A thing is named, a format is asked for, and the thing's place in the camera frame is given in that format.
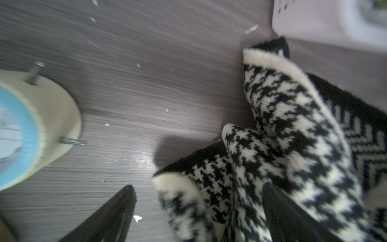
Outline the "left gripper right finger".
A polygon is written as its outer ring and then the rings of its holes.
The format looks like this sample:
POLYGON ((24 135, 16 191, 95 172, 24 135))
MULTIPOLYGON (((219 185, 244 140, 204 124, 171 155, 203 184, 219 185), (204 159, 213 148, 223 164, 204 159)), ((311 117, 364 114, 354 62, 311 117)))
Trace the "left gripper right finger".
POLYGON ((273 242, 339 242, 279 187, 266 183, 262 199, 273 242))

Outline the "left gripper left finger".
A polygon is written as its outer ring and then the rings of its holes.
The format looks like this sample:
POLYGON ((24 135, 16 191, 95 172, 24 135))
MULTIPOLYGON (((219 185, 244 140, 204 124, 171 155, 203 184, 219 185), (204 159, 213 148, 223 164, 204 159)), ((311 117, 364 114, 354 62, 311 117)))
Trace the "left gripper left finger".
POLYGON ((137 202, 133 186, 126 185, 61 242, 124 242, 137 202))

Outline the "black white houndstooth scarf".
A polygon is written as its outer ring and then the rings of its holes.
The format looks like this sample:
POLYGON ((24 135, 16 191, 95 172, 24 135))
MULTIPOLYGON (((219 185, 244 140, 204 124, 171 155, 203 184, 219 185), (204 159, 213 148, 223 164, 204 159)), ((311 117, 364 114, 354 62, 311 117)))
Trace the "black white houndstooth scarf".
POLYGON ((341 242, 387 239, 387 115, 290 60, 285 38, 243 50, 255 128, 154 174, 179 242, 273 242, 262 191, 279 187, 341 242))

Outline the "white plastic basket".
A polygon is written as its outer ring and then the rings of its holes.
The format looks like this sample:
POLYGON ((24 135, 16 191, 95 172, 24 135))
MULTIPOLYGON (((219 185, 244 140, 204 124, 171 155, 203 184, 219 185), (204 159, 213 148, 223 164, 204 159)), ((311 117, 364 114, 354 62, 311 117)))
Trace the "white plastic basket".
POLYGON ((272 28, 292 39, 385 53, 387 2, 274 0, 272 28))

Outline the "light blue alarm clock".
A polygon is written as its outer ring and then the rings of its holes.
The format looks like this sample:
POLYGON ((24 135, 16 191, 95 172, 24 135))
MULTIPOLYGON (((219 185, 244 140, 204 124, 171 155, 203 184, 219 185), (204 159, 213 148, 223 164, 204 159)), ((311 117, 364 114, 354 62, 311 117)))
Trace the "light blue alarm clock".
POLYGON ((81 141, 82 118, 73 97, 42 77, 45 64, 29 72, 1 70, 1 190, 19 184, 81 141))

